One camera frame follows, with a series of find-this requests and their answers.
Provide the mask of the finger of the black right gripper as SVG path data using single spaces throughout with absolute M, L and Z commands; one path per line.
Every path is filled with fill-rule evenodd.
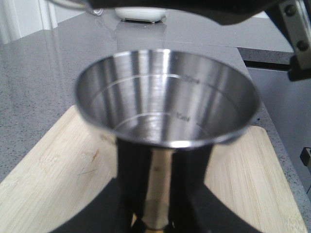
M 277 5 L 276 0 L 89 0 L 92 8 L 156 7 L 207 17 L 220 25 L 241 23 Z

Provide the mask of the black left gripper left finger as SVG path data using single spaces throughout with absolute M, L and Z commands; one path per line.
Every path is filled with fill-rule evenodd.
M 52 232 L 129 233 L 131 221 L 118 180 L 113 178 L 85 208 Z

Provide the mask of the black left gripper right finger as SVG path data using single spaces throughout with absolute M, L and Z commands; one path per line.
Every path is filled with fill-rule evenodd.
M 172 233 L 259 233 L 224 205 L 205 185 L 194 193 L 171 189 Z

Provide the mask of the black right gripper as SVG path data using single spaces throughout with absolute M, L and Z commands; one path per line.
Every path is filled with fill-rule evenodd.
M 266 10 L 291 45 L 294 55 L 288 70 L 292 82 L 311 78 L 311 2 L 309 0 L 283 0 Z

